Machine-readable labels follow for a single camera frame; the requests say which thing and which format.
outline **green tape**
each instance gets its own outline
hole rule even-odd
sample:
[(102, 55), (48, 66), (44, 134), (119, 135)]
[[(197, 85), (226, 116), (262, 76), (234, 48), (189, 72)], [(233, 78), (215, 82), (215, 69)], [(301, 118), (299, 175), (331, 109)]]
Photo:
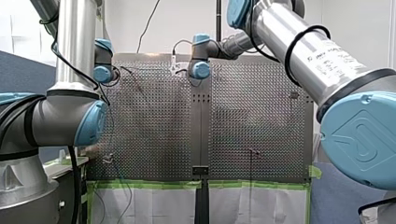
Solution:
[(98, 189), (200, 189), (201, 181), (157, 182), (145, 180), (103, 180), (97, 183)]
[(316, 179), (321, 179), (322, 172), (321, 170), (313, 165), (309, 166), (309, 176), (314, 177)]
[[(85, 157), (79, 157), (77, 158), (77, 161), (83, 161), (85, 160)], [(46, 163), (44, 163), (44, 165), (52, 165), (52, 164), (60, 164), (60, 165), (71, 165), (72, 162), (70, 161), (70, 159), (64, 159), (62, 160), (62, 162), (58, 162), (58, 159), (53, 160), (53, 161), (47, 161)]]
[(81, 203), (85, 203), (85, 202), (87, 202), (87, 200), (88, 200), (87, 194), (81, 195)]
[(305, 224), (311, 223), (311, 185), (307, 189), (306, 193), (306, 208), (305, 208)]
[(211, 189), (237, 189), (237, 188), (260, 188), (260, 189), (295, 189), (307, 190), (309, 184), (284, 184), (265, 181), (248, 181), (248, 180), (209, 180)]
[(87, 206), (88, 206), (88, 217), (87, 223), (91, 223), (91, 212), (92, 212), (92, 200), (93, 200), (93, 188), (94, 182), (87, 183)]

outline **white wall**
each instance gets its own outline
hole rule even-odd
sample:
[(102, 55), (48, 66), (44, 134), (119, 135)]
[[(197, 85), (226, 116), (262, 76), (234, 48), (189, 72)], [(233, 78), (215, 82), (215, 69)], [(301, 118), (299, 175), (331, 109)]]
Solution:
[[(39, 20), (30, 0), (0, 0), (0, 50), (54, 66), (53, 38)], [(102, 37), (102, 23), (96, 23), (96, 36)]]
[(332, 40), (372, 68), (388, 67), (392, 0), (324, 0), (323, 24)]
[[(106, 1), (106, 29), (117, 53), (136, 52), (139, 36), (143, 32), (149, 14), (157, 0)], [(307, 20), (320, 23), (321, 1), (305, 0)], [(228, 26), (228, 0), (222, 0), (222, 37), (239, 33)], [(216, 0), (167, 0), (161, 1), (151, 20), (140, 52), (170, 53), (180, 39), (192, 40), (198, 33), (216, 38)], [(191, 53), (191, 47), (183, 44), (178, 53)]]

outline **pegboard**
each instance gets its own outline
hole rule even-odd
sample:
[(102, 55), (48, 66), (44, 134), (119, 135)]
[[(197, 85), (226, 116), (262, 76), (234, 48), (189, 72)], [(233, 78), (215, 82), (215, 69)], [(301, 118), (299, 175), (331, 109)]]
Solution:
[[(170, 56), (154, 61), (145, 55), (127, 58), (114, 65), (132, 73), (121, 69), (120, 83), (106, 90), (111, 113), (98, 144), (100, 157), (113, 153), (124, 178), (191, 179), (189, 81), (171, 76)], [(116, 169), (99, 160), (92, 163), (88, 175), (119, 178)]]
[[(130, 179), (190, 180), (198, 155), (207, 161), (210, 179), (307, 182), (312, 103), (290, 83), (283, 66), (256, 56), (211, 60), (212, 77), (195, 88), (185, 77), (171, 76), (170, 57), (116, 55), (114, 65), (132, 74), (121, 70), (120, 84), (107, 90), (115, 126), (107, 115), (99, 157), (114, 153)], [(178, 58), (187, 62), (190, 57)], [(205, 106), (193, 102), (200, 90)], [(202, 114), (197, 116), (198, 109)], [(208, 137), (194, 132), (197, 125)], [(198, 149), (197, 138), (202, 141)], [(260, 155), (251, 157), (251, 150)], [(88, 177), (119, 176), (97, 160)]]
[(313, 115), (305, 92), (278, 63), (212, 65), (210, 178), (308, 181)]

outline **blue joint cap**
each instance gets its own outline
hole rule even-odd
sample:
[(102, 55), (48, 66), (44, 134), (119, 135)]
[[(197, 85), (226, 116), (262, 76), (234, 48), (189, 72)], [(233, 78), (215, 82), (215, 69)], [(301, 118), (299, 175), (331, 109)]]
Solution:
[(106, 50), (110, 49), (110, 53), (113, 53), (113, 46), (108, 39), (96, 38), (95, 45), (102, 49), (106, 49)]
[(329, 159), (349, 178), (396, 189), (396, 93), (367, 91), (332, 105), (321, 123)]
[(18, 100), (25, 98), (26, 96), (33, 95), (30, 92), (4, 92), (0, 93), (0, 105), (6, 105), (14, 103)]
[(244, 29), (250, 0), (230, 0), (227, 9), (228, 25), (235, 29)]
[(107, 105), (96, 101), (85, 113), (75, 136), (75, 146), (90, 146), (99, 141), (105, 128)]
[(210, 67), (206, 62), (198, 62), (192, 67), (192, 77), (196, 79), (205, 79), (210, 75)]
[(93, 69), (93, 78), (99, 83), (109, 83), (113, 75), (107, 67), (99, 65)]
[(193, 40), (192, 40), (192, 44), (193, 45), (199, 45), (205, 42), (208, 42), (210, 40), (210, 36), (207, 34), (198, 34), (195, 35)]

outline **label on robot arm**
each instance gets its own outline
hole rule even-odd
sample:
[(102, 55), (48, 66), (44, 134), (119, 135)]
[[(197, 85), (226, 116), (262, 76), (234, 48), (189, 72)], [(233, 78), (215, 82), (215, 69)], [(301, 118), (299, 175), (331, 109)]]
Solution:
[(337, 83), (342, 77), (358, 77), (358, 69), (365, 66), (350, 56), (331, 40), (322, 42), (323, 48), (318, 49), (307, 58), (309, 66), (318, 70), (330, 82)]

